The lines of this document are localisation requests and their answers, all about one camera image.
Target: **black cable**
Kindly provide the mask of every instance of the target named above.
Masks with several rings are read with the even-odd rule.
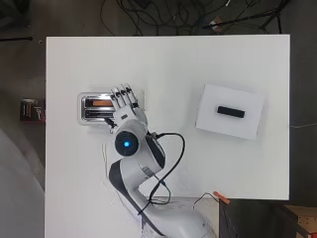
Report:
[[[222,4],[221,6],[219,6],[219,7],[216,8],[216,9],[212,10],[211,12],[206,13],[206,14],[204,15],[204,18],[207,17],[208,15],[213,14],[213,13],[215,13],[215,12],[217,12],[217,11],[223,9],[224,7],[226,7],[227,2],[228,2],[228,0],[225,0],[224,4]]]
[[[187,21],[188,21],[188,11],[186,8],[183,8],[185,10],[185,13],[186,13],[186,20],[184,20],[181,16],[181,11],[180,11],[180,5],[182,5],[182,3],[177,0],[177,8],[178,8],[178,12],[179,12],[179,19],[180,21],[184,24],[184,25],[187,25],[187,26],[190,26],[189,24],[187,24]]]
[[[197,5],[201,8],[201,11],[202,11],[202,17],[200,18],[199,21],[197,21],[197,24],[196,24],[196,27],[198,29],[198,32],[197,32],[197,34],[198,34],[200,32],[202,23],[204,21],[204,18],[205,18],[204,16],[206,14],[206,10],[205,10],[205,6],[200,2],[200,0],[197,0]]]
[[[165,6],[166,6],[166,8],[167,8],[167,11],[168,11],[168,14],[169,14],[169,16],[170,16],[170,18],[172,19],[172,22],[174,23],[174,25],[175,25],[175,29],[176,29],[176,35],[178,36],[178,27],[177,27],[177,24],[175,23],[175,16],[172,16],[171,15],[171,12],[170,12],[170,10],[169,10],[169,7],[168,7],[168,4],[167,4],[167,1],[166,0],[164,0],[164,3],[165,3]]]
[[[281,30],[281,23],[280,23],[280,15],[277,15],[277,25],[278,25],[278,31],[280,34],[282,34],[282,30]]]
[[[132,3],[130,0],[128,0],[128,2],[130,3],[130,5],[132,6],[133,9],[125,8],[125,7],[123,6],[123,0],[121,0],[122,7],[124,7],[124,9],[125,9],[126,11],[128,11],[128,12],[134,12],[134,13],[138,16],[138,19],[140,19],[140,20],[141,20],[142,22],[144,22],[145,24],[150,25],[150,26],[156,26],[156,27],[157,27],[157,36],[158,36],[158,35],[159,35],[159,24],[158,24],[158,22],[156,21],[156,19],[154,19],[154,18],[153,18],[149,13],[147,13],[146,11],[137,10],[137,9],[134,7],[133,3]],[[150,23],[148,23],[147,21],[145,21],[145,20],[139,15],[139,13],[144,13],[144,14],[146,14],[149,18],[151,18],[151,19],[154,21],[154,24],[150,24]]]
[[[267,31],[266,28],[263,28],[263,31],[264,31],[265,34],[269,34],[269,32]]]
[[[156,8],[156,10],[157,10],[157,12],[158,12],[158,18],[159,18],[160,22],[163,24],[164,21],[162,20],[162,17],[160,16],[160,12],[159,12],[159,7],[158,7],[158,5],[157,5],[154,1],[151,1],[150,4],[152,4],[152,5]]]
[[[239,238],[239,235],[238,235],[238,233],[236,232],[236,229],[235,229],[235,227],[232,225],[231,222],[230,222],[231,224],[230,224],[230,226],[229,226],[227,216],[229,217],[229,219],[230,219],[230,216],[226,214],[226,209],[225,209],[226,206],[225,206],[225,204],[224,204],[223,202],[217,200],[217,199],[215,198],[215,196],[214,196],[213,194],[211,194],[210,192],[205,192],[204,194],[202,194],[202,195],[194,202],[194,204],[193,204],[193,209],[194,209],[194,207],[195,207],[195,204],[196,204],[198,201],[200,201],[205,195],[211,196],[211,197],[212,197],[215,201],[217,201],[217,202],[219,203],[219,205],[221,206],[221,209],[222,209],[223,214],[224,214],[224,217],[225,217],[226,226],[227,226],[227,230],[228,230],[228,232],[229,232],[229,236],[231,237],[231,229],[230,229],[230,228],[232,228],[232,230],[233,230],[234,233],[235,233],[235,237],[236,237],[236,238]]]
[[[164,181],[162,182],[162,185],[163,185],[163,186],[166,188],[166,190],[168,191],[167,201],[160,201],[160,200],[159,200],[159,202],[153,202],[153,201],[152,201],[152,204],[155,204],[155,205],[167,205],[167,204],[169,204],[170,198],[171,198],[171,192],[170,192],[168,186],[166,185],[166,183],[165,183]]]
[[[116,35],[114,35],[111,31],[110,31],[110,29],[107,27],[107,25],[104,23],[104,21],[103,21],[103,17],[102,17],[102,10],[103,10],[103,6],[105,5],[105,3],[106,3],[106,1],[107,0],[103,0],[103,2],[102,2],[102,5],[101,5],[101,8],[100,8],[100,20],[101,20],[101,23],[102,23],[102,25],[104,26],[104,28],[105,29],[107,29],[107,31],[112,35],[112,36],[116,36]]]
[[[188,4],[188,5],[184,6],[182,3],[180,3],[179,6],[178,6],[178,11],[174,14],[174,16],[171,16],[171,17],[170,17],[166,22],[164,22],[162,25],[163,25],[163,26],[166,26],[166,27],[170,27],[170,28],[175,28],[175,27],[173,27],[173,26],[169,26],[168,23],[171,22],[171,21],[173,21],[174,18],[175,18],[177,15],[180,15],[180,14],[181,14],[181,11],[184,10],[184,11],[186,12],[187,16],[186,16],[186,20],[184,20],[183,23],[186,23],[186,24],[183,24],[182,26],[177,26],[177,28],[178,28],[178,29],[181,29],[181,28],[187,28],[187,27],[189,27],[191,30],[190,30],[190,31],[185,30],[185,31],[187,31],[187,32],[189,32],[189,33],[192,33],[192,29],[195,27],[195,24],[193,24],[193,25],[187,24],[187,20],[188,20],[188,18],[189,18],[189,14],[188,14],[187,7],[189,7],[189,6],[191,6],[191,5],[192,5],[192,4]]]
[[[243,27],[243,28],[250,28],[250,29],[255,29],[255,30],[258,30],[259,28],[257,27],[250,27],[248,25],[244,25],[244,24],[241,24],[241,23],[236,23],[236,26],[238,27]]]
[[[119,7],[122,9],[122,11],[124,11],[124,12],[128,15],[128,17],[131,19],[131,21],[132,21],[133,24],[136,26],[136,28],[138,29],[138,31],[140,32],[140,34],[141,34],[141,36],[142,36],[143,33],[142,33],[142,31],[140,30],[139,26],[136,24],[136,22],[135,22],[135,20],[133,19],[133,17],[129,14],[128,11],[126,11],[124,5],[120,5],[119,0],[116,0],[116,1],[117,1],[117,3],[118,3]]]
[[[181,141],[182,141],[182,149],[181,149],[181,153],[180,153],[180,156],[178,158],[178,160],[176,161],[176,163],[173,165],[173,167],[166,173],[166,175],[164,175],[159,181],[158,183],[156,184],[156,186],[152,189],[151,193],[150,193],[150,197],[148,199],[148,203],[139,211],[139,215],[142,214],[144,212],[144,210],[150,205],[150,203],[152,203],[152,198],[153,196],[155,195],[156,191],[158,190],[159,188],[159,185],[161,183],[164,182],[164,180],[175,170],[175,168],[178,166],[179,162],[181,161],[183,155],[184,155],[184,152],[185,152],[185,139],[183,138],[182,135],[178,134],[178,133],[161,133],[159,135],[157,135],[157,139],[161,138],[161,137],[164,137],[164,136],[178,136],[180,137]]]
[[[195,10],[196,10],[196,12],[197,12],[197,14],[198,14],[198,19],[194,22],[194,24],[191,26],[191,29],[190,29],[191,31],[193,31],[194,27],[198,26],[199,23],[200,23],[200,21],[201,21],[204,17],[200,14],[199,9],[198,9],[198,7],[197,7],[198,4],[196,3],[196,1],[191,0],[191,3],[192,3],[193,7],[195,8]]]
[[[212,4],[214,1],[215,1],[215,0],[211,0],[211,1],[207,2],[207,3],[205,3],[204,6],[207,7],[207,6],[209,6],[210,4]]]
[[[238,17],[235,19],[235,21],[237,21],[249,8],[256,6],[260,2],[261,2],[261,0],[258,0],[257,2],[255,2],[255,0],[251,0],[251,2],[248,2],[248,0],[246,0],[247,7],[238,15]],[[231,24],[228,28],[226,28],[224,31],[222,31],[221,34],[223,35],[226,32],[228,32],[234,25],[235,25],[235,23]]]
[[[135,10],[136,8],[135,8],[135,6],[133,5],[133,3],[130,1],[130,0],[128,0],[128,2],[129,2],[129,4],[130,4],[130,6]],[[140,30],[140,28],[139,28],[139,23],[140,23],[140,17],[139,17],[139,15],[137,14],[137,17],[138,17],[138,22],[137,22],[137,28],[136,28],[136,33],[135,33],[135,36],[137,35],[137,33],[138,33],[138,31]]]

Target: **gray floor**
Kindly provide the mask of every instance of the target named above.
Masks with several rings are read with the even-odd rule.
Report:
[[[155,0],[163,8],[163,0]],[[213,9],[224,2],[215,0],[210,5]],[[244,16],[270,9],[279,1],[263,0],[254,8],[248,9]],[[45,164],[45,126],[21,125],[19,123],[19,103],[22,97],[45,98],[46,95],[46,37],[49,36],[110,36],[102,26],[99,11],[101,0],[34,0],[31,4],[32,26],[24,29],[14,29],[2,33],[0,38],[33,36],[32,42],[0,43],[0,106],[2,115],[6,114],[4,125],[9,136],[22,145],[21,137],[30,142],[27,146],[37,152],[41,162]],[[245,0],[232,0],[228,8],[206,18],[206,23],[216,16],[224,20],[235,19],[246,7]],[[282,12],[281,21],[283,32],[291,35],[290,58],[290,121],[292,125],[302,125],[317,122],[317,33],[314,23],[317,22],[317,1],[292,0]],[[167,12],[161,13],[164,19]],[[104,22],[117,36],[133,36],[136,28],[118,7],[116,1],[107,0],[103,10]],[[154,27],[141,25],[145,36],[156,33]],[[277,33],[276,21],[267,30]],[[161,28],[161,35],[175,35],[174,29]],[[262,34],[262,31],[233,26],[226,35],[234,34]],[[210,31],[199,31],[198,35],[210,35]],[[302,129],[292,129],[290,139],[290,200],[293,204],[317,206],[317,126]],[[257,237],[257,232],[263,224],[265,209],[253,201],[234,201],[234,222],[238,224],[241,237]],[[254,224],[248,229],[248,219],[242,219],[244,210],[255,208],[259,212],[249,214]],[[254,216],[260,214],[260,220]]]

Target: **wire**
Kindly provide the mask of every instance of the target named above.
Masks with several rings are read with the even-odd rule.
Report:
[[[251,3],[249,3],[248,0],[246,0],[247,7],[238,15],[238,17],[235,19],[235,21],[237,21],[250,7],[255,6],[255,5],[252,5],[254,1],[255,0],[251,0]],[[224,31],[222,31],[221,34],[225,34],[226,32],[228,32],[234,25],[235,25],[235,22],[233,24],[231,24],[228,28],[226,28]]]
[[[134,8],[134,5],[132,4],[131,1],[129,1],[129,4],[130,4],[130,6],[131,6],[132,8]],[[139,27],[139,23],[140,23],[140,17],[139,17],[139,15],[138,15],[138,22],[137,22],[137,26],[138,26],[138,27]],[[137,36],[137,35],[138,35],[138,31],[139,31],[139,28],[136,28],[136,33],[135,33],[134,36]]]
[[[168,4],[167,4],[167,1],[166,1],[166,0],[164,0],[164,3],[165,3],[165,6],[166,6],[166,9],[167,9],[167,11],[168,11],[169,16],[170,16],[170,18],[172,19],[172,22],[173,22],[174,25],[175,25],[176,35],[178,36],[178,27],[177,27],[177,24],[175,23],[175,16],[172,16],[172,15],[171,15],[171,12],[170,12],[170,10],[169,10],[169,7],[168,7]]]
[[[194,27],[197,27],[198,31],[195,35],[198,35],[199,31],[200,31],[200,27],[201,27],[201,24],[205,18],[205,14],[206,14],[206,11],[205,11],[205,6],[200,2],[200,0],[191,0],[191,2],[193,3],[197,13],[198,13],[198,19],[195,21],[195,23],[193,24],[192,26],[192,29]]]
[[[300,128],[312,127],[312,126],[317,126],[317,123],[306,124],[306,125],[301,125],[301,126],[289,126],[289,127],[294,128],[294,129],[300,129]]]
[[[251,26],[244,25],[244,24],[241,24],[241,23],[236,23],[236,26],[238,26],[238,27],[243,27],[243,28],[255,29],[255,30],[258,30],[258,29],[259,29],[258,27],[251,27]]]
[[[182,6],[182,3],[179,0],[177,0],[177,8],[178,8],[178,12],[179,12],[179,19],[184,25],[190,26],[189,24],[187,24],[189,13],[188,13],[186,8],[183,8],[183,10],[185,10],[185,13],[186,13],[186,20],[184,20],[182,18],[182,16],[181,16],[180,5]]]
[[[269,32],[267,31],[266,28],[263,28],[263,31],[264,31],[265,34],[269,34]]]
[[[102,5],[101,5],[101,8],[100,8],[100,20],[101,20],[101,23],[102,23],[102,25],[104,26],[104,28],[105,29],[107,29],[107,31],[112,35],[112,36],[116,36],[116,35],[114,35],[113,33],[112,33],[112,31],[110,31],[110,29],[107,27],[107,25],[104,23],[104,21],[103,21],[103,17],[102,17],[102,10],[103,10],[103,7],[104,7],[104,5],[105,5],[105,3],[106,3],[106,1],[107,0],[103,0],[103,2],[102,2]]]
[[[226,7],[227,2],[228,2],[228,1],[226,0],[226,1],[224,2],[224,4],[222,4],[222,5],[219,6],[218,8],[212,10],[212,11],[209,12],[209,13],[206,13],[206,14],[204,15],[204,18],[207,17],[208,15],[213,14],[213,13],[215,13],[215,12],[217,12],[217,11],[223,9],[224,7]]]
[[[156,19],[154,19],[149,13],[147,13],[147,12],[145,12],[145,11],[143,11],[143,10],[137,10],[136,7],[134,7],[133,3],[132,3],[130,0],[128,0],[128,2],[130,3],[130,5],[132,6],[133,9],[128,9],[128,8],[124,7],[124,5],[123,5],[123,0],[120,0],[120,2],[121,2],[121,7],[123,7],[125,11],[127,11],[127,12],[134,12],[134,13],[137,15],[138,19],[140,19],[140,20],[141,20],[142,22],[144,22],[145,24],[151,25],[151,26],[156,26],[156,27],[157,27],[157,36],[159,35],[159,24],[158,24],[158,22],[156,21]],[[144,14],[146,14],[149,18],[151,18],[151,19],[154,21],[154,24],[149,24],[148,22],[146,22],[146,21],[139,15],[139,13],[144,13]]]
[[[159,12],[159,7],[158,7],[158,5],[157,5],[154,1],[151,1],[150,4],[152,4],[152,5],[156,8],[156,10],[157,10],[157,12],[158,12],[158,18],[159,18],[160,22],[163,23],[162,17],[160,16],[160,12]]]
[[[205,3],[205,7],[209,6],[210,4],[212,4],[215,0],[211,0],[208,3]]]
[[[182,141],[182,149],[180,152],[180,156],[178,158],[178,160],[176,161],[176,163],[173,165],[173,167],[166,173],[166,175],[164,175],[156,184],[156,186],[152,189],[151,193],[150,193],[150,197],[148,199],[148,203],[139,211],[139,215],[142,214],[144,212],[144,210],[150,205],[150,203],[152,203],[152,198],[155,195],[156,191],[159,188],[159,185],[161,183],[163,183],[163,181],[175,170],[175,168],[178,166],[179,162],[181,161],[184,152],[185,152],[185,139],[183,138],[182,135],[178,134],[178,133],[161,133],[159,135],[157,135],[157,139],[164,137],[164,136],[178,136],[180,137],[181,141]]]
[[[165,183],[164,181],[163,181],[161,184],[162,184],[162,185],[166,188],[166,190],[168,191],[167,201],[161,201],[161,200],[158,200],[158,199],[153,199],[153,201],[154,201],[154,200],[157,200],[157,201],[160,201],[160,202],[152,202],[152,204],[156,204],[156,205],[167,205],[167,204],[169,204],[169,202],[170,202],[170,198],[171,198],[170,189],[168,188],[168,186],[166,185],[166,183]]]
[[[128,17],[131,19],[131,21],[133,22],[133,24],[136,26],[136,28],[138,29],[138,31],[140,32],[140,34],[141,34],[141,36],[143,35],[143,33],[142,33],[142,31],[140,30],[140,28],[139,28],[139,26],[137,25],[137,23],[135,22],[135,20],[133,19],[133,17],[129,14],[129,12],[126,10],[126,8],[125,8],[125,6],[123,5],[123,2],[122,2],[122,0],[121,0],[121,4],[120,4],[120,2],[119,2],[119,0],[116,0],[117,1],[117,3],[118,3],[118,5],[119,5],[119,7],[122,9],[122,11],[124,11],[127,15],[128,15]]]
[[[200,201],[205,195],[211,196],[211,197],[212,197],[215,201],[217,201],[217,202],[219,203],[219,205],[221,206],[221,209],[222,209],[222,211],[223,211],[224,218],[225,218],[225,221],[226,221],[227,230],[228,230],[228,232],[229,232],[229,236],[231,237],[231,230],[233,230],[233,232],[235,233],[235,237],[236,237],[236,238],[239,238],[239,235],[238,235],[238,233],[236,232],[235,227],[232,225],[231,218],[230,218],[230,216],[229,216],[229,215],[227,214],[227,212],[226,212],[226,209],[225,209],[225,208],[226,208],[226,205],[225,205],[223,202],[220,202],[219,200],[217,200],[217,199],[215,198],[215,196],[214,196],[213,194],[211,194],[210,192],[205,192],[204,194],[202,194],[202,195],[194,202],[192,208],[194,209],[194,208],[195,208],[195,204],[196,204],[198,201]]]

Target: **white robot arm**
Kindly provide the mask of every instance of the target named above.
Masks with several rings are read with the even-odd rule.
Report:
[[[148,131],[146,114],[139,107],[131,87],[115,87],[111,100],[114,120],[106,120],[114,146],[123,157],[111,166],[113,186],[136,208],[158,235],[168,238],[208,238],[205,219],[196,210],[158,209],[139,192],[139,186],[160,172],[165,155],[156,134]]]

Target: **white table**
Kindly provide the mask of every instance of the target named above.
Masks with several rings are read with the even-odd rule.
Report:
[[[103,137],[76,120],[80,92],[121,82],[145,92],[151,131],[186,139],[183,161],[166,180],[173,195],[288,199],[288,36],[48,38],[47,81],[47,238],[138,237],[105,181]],[[265,96],[256,141],[195,128],[205,83]],[[162,145],[168,170],[180,143]]]

